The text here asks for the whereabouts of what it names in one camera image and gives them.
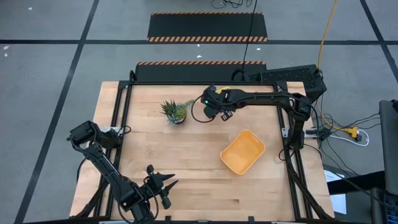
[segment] black and orange striped mat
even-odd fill
[[[140,82],[228,82],[242,61],[188,61],[188,62],[139,62],[136,66]],[[266,63],[246,61],[247,75],[265,72]]]
[[[264,16],[256,12],[250,37],[250,12],[155,12],[150,17],[149,42],[265,42]]]

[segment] orange plastic bowl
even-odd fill
[[[221,160],[236,174],[242,175],[264,153],[266,146],[251,131],[241,134],[220,153]]]

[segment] wooden tabletop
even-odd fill
[[[101,86],[93,119],[100,127],[111,124],[117,86],[117,82],[103,82]],[[159,103],[170,99],[183,103],[201,95],[205,87],[133,86],[127,117],[127,125],[132,131],[124,138],[119,167],[122,175],[141,185],[149,164],[153,164],[156,172],[175,174],[173,179],[166,181],[169,184],[179,180],[169,195],[172,206],[164,210],[159,205],[158,220],[164,220],[166,215],[171,215],[172,220],[245,221],[248,216],[254,216],[256,221],[294,220],[286,166],[278,158],[282,141],[275,106],[247,106],[237,110],[226,122],[217,117],[203,124],[189,115],[181,125],[167,124],[167,119],[160,113]],[[273,91],[271,86],[235,88],[248,92]],[[305,94],[302,83],[288,83],[288,88],[291,93]],[[195,104],[194,113],[198,119],[206,120],[203,107],[201,103]],[[312,121],[307,121],[305,127],[312,127]],[[243,129],[260,138],[266,151],[244,175],[237,175],[223,164],[220,152]],[[305,143],[317,147],[314,139],[306,139]],[[309,191],[327,214],[334,216],[319,153],[305,146],[301,154]],[[100,173],[92,163],[84,163],[70,215],[76,215],[86,205],[98,188],[99,179]],[[298,188],[297,192],[300,213],[305,217],[302,194]],[[102,215],[108,195],[108,191],[103,195]],[[150,202],[155,213],[155,202],[153,199]],[[124,216],[132,218],[130,212]],[[111,218],[121,219],[116,203]]]

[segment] floor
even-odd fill
[[[322,38],[332,5],[333,0],[259,0],[256,11],[264,13],[269,41],[250,45],[247,59],[265,60],[268,68],[316,63],[316,40]],[[397,8],[394,0],[339,2],[321,66],[328,88],[323,110],[339,123],[377,113],[378,101],[397,98]],[[244,45],[134,41],[146,39],[152,12],[208,11],[217,11],[210,0],[0,1],[3,223],[68,217],[81,155],[65,138],[93,117],[101,82],[127,79],[143,60],[242,60]],[[107,40],[131,41],[115,45]],[[360,174],[383,169],[380,129],[368,133],[368,147],[330,140],[345,164]],[[323,149],[342,166],[327,144]],[[337,167],[327,156],[323,163]]]

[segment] succulent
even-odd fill
[[[193,103],[193,100],[188,100],[185,103],[175,103],[174,100],[164,101],[160,104],[162,107],[162,114],[167,116],[169,124],[176,124],[184,119],[188,113],[188,106]]]

